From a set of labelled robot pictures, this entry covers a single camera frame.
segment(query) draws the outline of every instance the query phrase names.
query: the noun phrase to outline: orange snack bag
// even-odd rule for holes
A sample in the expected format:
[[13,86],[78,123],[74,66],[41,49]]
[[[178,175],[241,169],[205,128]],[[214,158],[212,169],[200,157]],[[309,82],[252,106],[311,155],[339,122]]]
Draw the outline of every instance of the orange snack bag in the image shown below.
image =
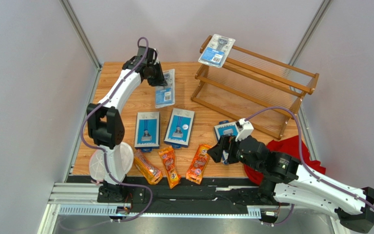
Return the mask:
[[175,152],[170,146],[158,151],[158,155],[163,160],[163,165],[166,168],[166,174],[170,189],[174,188],[180,183],[181,176],[175,169]]
[[155,185],[163,178],[163,173],[148,161],[141,150],[137,150],[134,154],[135,167],[147,179],[148,184]]
[[202,182],[204,169],[206,168],[208,160],[210,159],[210,156],[207,154],[207,150],[210,148],[211,146],[206,144],[199,145],[196,155],[191,162],[190,168],[186,172],[186,179],[196,184],[200,184]]

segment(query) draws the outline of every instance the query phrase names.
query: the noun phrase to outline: barcode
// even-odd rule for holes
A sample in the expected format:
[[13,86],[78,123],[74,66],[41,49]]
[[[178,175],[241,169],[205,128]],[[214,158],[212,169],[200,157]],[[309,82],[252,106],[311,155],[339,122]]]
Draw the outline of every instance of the barcode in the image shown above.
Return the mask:
[[213,62],[220,62],[220,58],[216,58],[216,57],[213,57],[211,60],[212,60]]

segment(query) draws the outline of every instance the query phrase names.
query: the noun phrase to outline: label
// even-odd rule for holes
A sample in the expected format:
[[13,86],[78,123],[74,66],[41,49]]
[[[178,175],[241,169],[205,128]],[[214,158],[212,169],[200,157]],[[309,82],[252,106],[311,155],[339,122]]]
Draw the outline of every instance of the label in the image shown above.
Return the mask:
[[238,128],[235,123],[225,123],[222,125],[214,126],[216,131],[216,139],[219,140],[221,136],[237,136]]
[[[158,147],[159,146],[159,112],[139,112],[135,133],[135,148]],[[150,152],[152,148],[143,149]]]
[[287,167],[288,167],[288,165],[289,165],[289,161],[288,160],[286,160],[285,158],[280,158],[279,159],[279,164],[281,164],[281,168],[282,169],[286,169]]
[[171,88],[155,91],[155,103],[156,104],[169,104],[172,103]]
[[197,184],[201,183],[203,179],[203,171],[206,168],[209,160],[207,150],[210,148],[211,146],[206,144],[201,144],[199,146],[196,155],[194,156],[193,161],[191,162],[190,167],[186,172],[186,179]]
[[193,119],[194,111],[174,108],[168,123],[164,142],[167,144],[188,146]]
[[224,56],[223,51],[215,50],[210,47],[207,47],[206,50],[203,52],[202,59],[215,63],[217,65],[220,64],[222,58]]
[[148,184],[157,184],[163,178],[163,173],[152,165],[140,150],[134,154],[134,165],[147,179]]
[[167,180],[170,186],[170,189],[174,188],[177,184],[180,183],[181,177],[178,175],[177,170],[175,169],[175,153],[174,149],[171,147],[164,148],[158,151],[158,155],[163,159],[163,165],[166,169]]

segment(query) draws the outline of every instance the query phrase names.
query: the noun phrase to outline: gray floor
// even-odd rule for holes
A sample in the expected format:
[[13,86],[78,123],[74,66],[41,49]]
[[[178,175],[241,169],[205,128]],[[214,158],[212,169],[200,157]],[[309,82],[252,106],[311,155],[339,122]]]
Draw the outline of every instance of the gray floor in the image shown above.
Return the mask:
[[[108,220],[104,216],[59,216],[68,228],[82,228]],[[296,210],[287,223],[274,228],[258,220],[220,218],[141,217],[128,223],[107,223],[90,230],[70,232],[56,227],[56,234],[333,234],[330,218],[307,210]]]

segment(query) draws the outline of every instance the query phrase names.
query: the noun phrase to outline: wooden rack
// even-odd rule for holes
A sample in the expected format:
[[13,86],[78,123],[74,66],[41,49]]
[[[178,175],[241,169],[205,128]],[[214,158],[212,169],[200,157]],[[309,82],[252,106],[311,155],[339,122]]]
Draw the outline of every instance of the wooden rack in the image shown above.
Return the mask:
[[[205,40],[200,53],[211,38]],[[318,73],[234,45],[222,68],[200,67],[195,76],[200,83],[191,100],[233,119],[271,106],[287,108],[296,115],[305,95],[314,92],[318,77]],[[293,116],[284,110],[268,110],[251,123],[255,129],[280,139],[290,118]]]

